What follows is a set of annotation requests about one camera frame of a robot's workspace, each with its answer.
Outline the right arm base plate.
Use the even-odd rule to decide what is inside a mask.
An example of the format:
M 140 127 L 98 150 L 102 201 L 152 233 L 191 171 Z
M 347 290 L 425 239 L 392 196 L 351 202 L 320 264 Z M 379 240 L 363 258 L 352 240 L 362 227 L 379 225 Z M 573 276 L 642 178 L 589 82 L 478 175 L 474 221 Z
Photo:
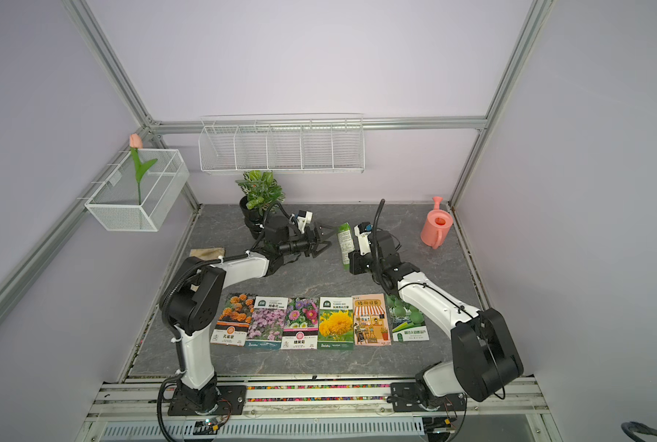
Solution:
M 417 381 L 392 382 L 387 402 L 396 413 L 463 412 L 467 409 L 467 397 L 464 393 L 436 397 Z

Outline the pink chrysanthemum seed packet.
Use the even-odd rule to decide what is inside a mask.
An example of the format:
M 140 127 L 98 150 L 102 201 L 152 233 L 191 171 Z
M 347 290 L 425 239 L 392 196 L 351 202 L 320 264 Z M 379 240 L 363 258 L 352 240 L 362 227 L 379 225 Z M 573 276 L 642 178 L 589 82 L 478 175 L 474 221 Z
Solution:
M 282 350 L 316 350 L 319 340 L 319 300 L 290 298 L 282 326 Z

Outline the green seed packet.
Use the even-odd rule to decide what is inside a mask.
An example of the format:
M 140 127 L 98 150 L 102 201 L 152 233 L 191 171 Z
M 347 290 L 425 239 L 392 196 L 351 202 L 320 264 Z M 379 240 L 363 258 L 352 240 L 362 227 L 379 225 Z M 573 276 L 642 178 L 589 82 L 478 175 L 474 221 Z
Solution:
M 350 269 L 350 254 L 354 251 L 354 239 L 352 229 L 348 223 L 343 223 L 338 228 L 337 238 L 341 249 L 341 262 L 345 270 Z

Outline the sunflower seed packet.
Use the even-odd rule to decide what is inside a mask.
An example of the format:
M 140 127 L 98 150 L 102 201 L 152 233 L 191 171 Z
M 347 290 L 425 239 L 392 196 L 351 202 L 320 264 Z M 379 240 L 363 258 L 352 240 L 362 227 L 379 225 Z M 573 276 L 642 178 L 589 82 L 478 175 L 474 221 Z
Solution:
M 319 350 L 354 349 L 354 301 L 321 297 L 319 300 Z

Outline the purple flower seed packet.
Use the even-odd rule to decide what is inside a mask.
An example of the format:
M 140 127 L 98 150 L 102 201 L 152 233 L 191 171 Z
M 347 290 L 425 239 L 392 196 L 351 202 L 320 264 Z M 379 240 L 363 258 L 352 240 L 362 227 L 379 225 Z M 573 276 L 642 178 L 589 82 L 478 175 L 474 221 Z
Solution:
M 288 298 L 257 297 L 245 347 L 279 350 Z

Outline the white text seed packet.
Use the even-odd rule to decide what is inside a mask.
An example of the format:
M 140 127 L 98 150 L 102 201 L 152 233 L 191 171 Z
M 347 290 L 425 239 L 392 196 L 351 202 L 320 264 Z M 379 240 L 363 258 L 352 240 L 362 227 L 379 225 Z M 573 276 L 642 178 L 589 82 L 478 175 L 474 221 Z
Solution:
M 397 296 L 386 297 L 392 340 L 398 343 L 426 342 L 429 333 L 422 311 Z

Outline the white orange-print seed packet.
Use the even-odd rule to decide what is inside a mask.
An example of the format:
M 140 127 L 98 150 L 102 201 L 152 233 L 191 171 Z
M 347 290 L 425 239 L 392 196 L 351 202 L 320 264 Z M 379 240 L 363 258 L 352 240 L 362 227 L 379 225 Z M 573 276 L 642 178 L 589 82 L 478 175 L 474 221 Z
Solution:
M 359 295 L 354 304 L 354 344 L 356 346 L 391 345 L 389 319 L 382 294 Z

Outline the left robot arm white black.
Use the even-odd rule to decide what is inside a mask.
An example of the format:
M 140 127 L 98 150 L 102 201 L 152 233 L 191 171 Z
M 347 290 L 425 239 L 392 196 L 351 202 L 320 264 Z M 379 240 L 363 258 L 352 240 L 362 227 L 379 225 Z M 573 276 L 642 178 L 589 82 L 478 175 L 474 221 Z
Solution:
M 265 215 L 262 232 L 238 255 L 204 260 L 188 257 L 180 265 L 159 301 L 162 322 L 172 332 L 179 372 L 171 378 L 180 395 L 203 409 L 220 401 L 210 355 L 211 326 L 224 289 L 243 281 L 271 276 L 288 263 L 287 257 L 316 258 L 337 233 L 334 226 L 315 221 L 309 211 Z

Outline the orange marigold seed packet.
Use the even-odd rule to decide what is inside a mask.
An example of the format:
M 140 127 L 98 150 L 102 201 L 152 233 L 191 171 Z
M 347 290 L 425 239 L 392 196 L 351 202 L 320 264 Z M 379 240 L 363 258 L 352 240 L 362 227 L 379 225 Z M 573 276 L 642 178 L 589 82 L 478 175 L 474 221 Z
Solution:
M 256 296 L 253 294 L 233 293 L 227 298 L 220 310 L 218 319 L 212 328 L 212 344 L 242 347 L 253 321 Z

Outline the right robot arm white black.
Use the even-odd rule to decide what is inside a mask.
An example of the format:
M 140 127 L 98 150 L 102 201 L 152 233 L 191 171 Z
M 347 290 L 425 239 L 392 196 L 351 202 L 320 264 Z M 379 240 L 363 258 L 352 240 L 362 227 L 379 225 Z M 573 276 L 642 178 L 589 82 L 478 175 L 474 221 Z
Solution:
M 415 392 L 398 401 L 435 409 L 462 393 L 481 403 L 506 397 L 505 386 L 524 374 L 524 365 L 505 318 L 496 309 L 477 309 L 435 285 L 416 265 L 402 261 L 393 235 L 378 226 L 385 201 L 371 223 L 358 225 L 359 249 L 349 254 L 351 274 L 369 273 L 385 294 L 416 307 L 448 335 L 452 359 L 415 376 Z

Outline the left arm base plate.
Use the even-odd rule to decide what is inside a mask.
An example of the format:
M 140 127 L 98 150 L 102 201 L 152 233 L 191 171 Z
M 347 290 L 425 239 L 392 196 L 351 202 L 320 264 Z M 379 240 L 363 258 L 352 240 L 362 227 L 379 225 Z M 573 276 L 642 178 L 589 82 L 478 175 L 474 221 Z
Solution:
M 169 416 L 242 414 L 247 388 L 243 385 L 210 386 L 194 390 L 182 384 L 171 397 Z

